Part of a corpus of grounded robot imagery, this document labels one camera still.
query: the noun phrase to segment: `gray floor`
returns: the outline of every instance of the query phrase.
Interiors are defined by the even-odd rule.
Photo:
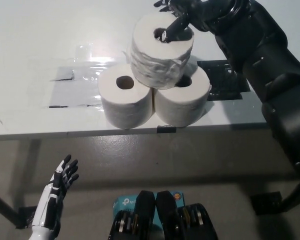
[[[296,185],[267,130],[0,141],[0,197],[14,208],[36,205],[61,159],[79,159],[79,180],[64,202],[58,239],[107,239],[116,197],[180,190],[202,203],[221,240],[300,240],[300,207],[256,217],[249,195]],[[0,240],[26,240],[0,216]]]

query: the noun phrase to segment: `stacked toilet paper rolls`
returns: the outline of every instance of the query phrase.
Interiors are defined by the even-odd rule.
[[[103,71],[98,79],[99,93],[107,120],[120,129],[144,124],[152,115],[152,90],[134,77],[129,64]]]
[[[211,89],[206,72],[188,63],[182,79],[170,89],[154,90],[154,108],[167,124],[186,127],[205,113],[205,103]]]
[[[187,27],[169,43],[157,39],[175,20],[176,17],[168,12],[156,12],[144,16],[134,28],[131,69],[135,78],[148,87],[173,88],[184,74],[194,44],[194,32]]]

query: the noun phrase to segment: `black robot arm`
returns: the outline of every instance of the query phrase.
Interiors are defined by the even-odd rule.
[[[262,101],[262,114],[300,177],[300,62],[288,50],[284,31],[255,0],[166,3],[179,18],[163,33],[162,41],[173,40],[188,24],[212,32],[231,67],[247,78]],[[268,212],[286,211],[297,197],[300,185]]]

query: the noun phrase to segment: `blue cardboard box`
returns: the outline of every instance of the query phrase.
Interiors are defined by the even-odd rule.
[[[184,194],[181,191],[170,191],[172,196],[174,196],[176,206],[183,207],[185,205],[185,198]],[[135,209],[136,203],[136,195],[126,195],[118,197],[113,203],[113,218],[117,215],[117,213],[121,210],[133,212]],[[153,218],[153,225],[152,225],[152,233],[150,239],[158,239],[163,237],[163,229],[162,224],[160,222],[157,208],[155,209],[154,218]]]

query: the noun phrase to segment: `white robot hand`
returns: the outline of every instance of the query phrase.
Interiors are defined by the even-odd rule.
[[[78,160],[68,166],[71,155],[65,157],[45,186],[32,222],[30,240],[53,240],[60,232],[63,200],[72,183],[78,179]]]

